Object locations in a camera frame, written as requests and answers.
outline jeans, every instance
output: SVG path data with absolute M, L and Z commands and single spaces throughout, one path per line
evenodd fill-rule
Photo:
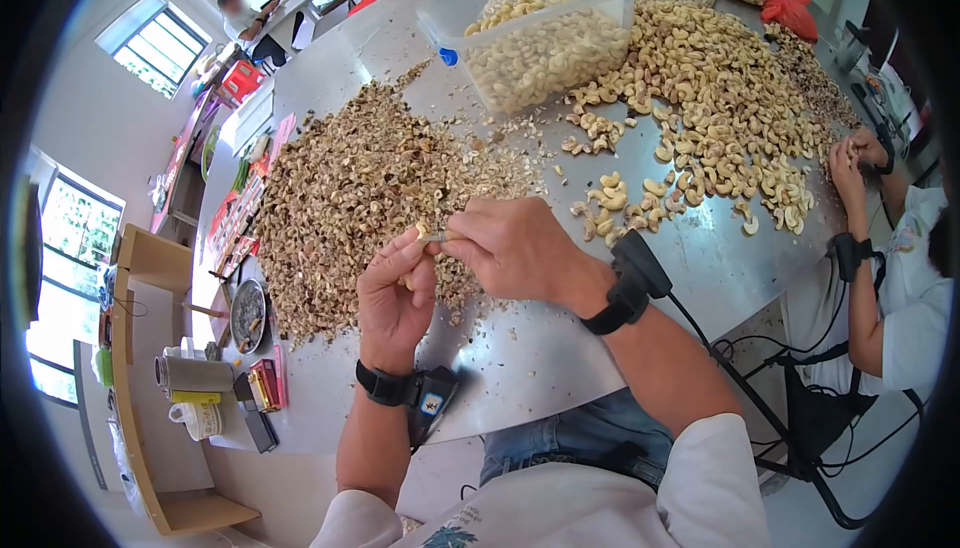
M 624 473 L 656 490 L 664 478 L 673 435 L 641 408 L 629 387 L 539 421 L 486 434 L 480 485 L 518 463 L 529 466 L 522 463 L 534 455 L 559 452 L 601 460 L 626 441 L 646 454 L 634 459 Z
M 294 16 L 294 34 L 291 41 L 297 38 L 297 31 L 300 30 L 300 26 L 303 24 L 304 14 L 302 12 L 298 12 Z M 270 56 L 270 60 L 273 61 L 273 65 L 278 69 L 287 64 L 287 52 L 281 48 L 281 45 L 277 43 L 277 40 L 269 35 L 264 35 L 260 42 L 253 47 L 253 51 L 250 52 L 249 57 L 251 60 L 261 60 L 267 56 Z

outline blue lid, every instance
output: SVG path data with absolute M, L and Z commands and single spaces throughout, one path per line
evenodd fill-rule
M 452 67 L 457 64 L 457 52 L 449 50 L 447 48 L 440 48 L 438 50 L 439 59 L 443 61 L 448 67 Z

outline metal tray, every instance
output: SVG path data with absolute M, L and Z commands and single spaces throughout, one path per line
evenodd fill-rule
M 251 332 L 250 325 L 257 319 L 260 324 Z M 230 304 L 230 334 L 233 343 L 241 354 L 257 350 L 267 327 L 267 298 L 257 279 L 246 279 L 237 288 Z M 249 338 L 246 346 L 240 350 L 243 340 Z

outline white shirt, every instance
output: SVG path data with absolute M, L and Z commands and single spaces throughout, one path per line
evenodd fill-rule
M 551 462 L 492 480 L 406 537 L 390 506 L 355 489 L 333 499 L 323 522 L 312 548 L 770 545 L 747 427 L 730 413 L 677 437 L 658 493 L 632 477 Z
M 932 386 L 937 379 L 947 343 L 954 280 L 940 276 L 930 264 L 927 252 L 930 230 L 946 205 L 947 197 L 941 188 L 907 189 L 903 216 L 884 249 L 887 272 L 876 302 L 883 318 L 883 377 L 864 373 L 860 381 L 863 394 Z M 845 299 L 835 323 L 837 330 L 845 334 L 838 342 L 850 336 L 849 331 L 843 331 L 849 328 L 846 306 Z M 833 387 L 842 393 L 850 388 L 854 369 L 849 358 L 807 368 L 813 384 Z
M 245 12 L 241 12 L 238 15 L 232 17 L 224 16 L 223 18 L 223 32 L 226 33 L 227 37 L 234 40 L 234 42 L 240 46 L 240 49 L 244 50 L 247 54 L 256 48 L 260 40 L 263 39 L 263 29 L 261 28 L 260 32 L 251 41 L 240 39 L 240 34 L 254 26 L 254 22 L 259 16 L 259 12 L 252 8 L 247 8 Z

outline hand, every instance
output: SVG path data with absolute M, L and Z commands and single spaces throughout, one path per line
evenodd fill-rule
M 840 199 L 843 200 L 846 225 L 854 238 L 862 242 L 867 237 L 867 191 L 858 169 L 860 153 L 856 153 L 852 158 L 847 156 L 847 150 L 852 143 L 852 138 L 845 138 L 830 149 L 830 177 L 837 188 L 837 194 L 840 194 Z
M 466 239 L 444 243 L 443 252 L 463 261 L 493 297 L 548 300 L 593 316 L 606 305 L 606 292 L 617 280 L 609 266 L 570 240 L 538 197 L 473 198 L 446 228 Z M 597 295 L 602 303 L 590 312 Z
M 437 290 L 436 244 L 417 242 L 414 227 L 378 252 L 357 279 L 360 299 L 360 360 L 391 375 L 413 371 L 414 350 L 424 337 Z M 411 292 L 397 281 L 410 274 Z
M 860 154 L 861 161 L 881 169 L 887 166 L 887 160 L 890 156 L 882 146 L 881 141 L 869 129 L 860 127 L 849 136 L 849 139 L 853 142 L 853 147 L 856 148 L 857 153 Z

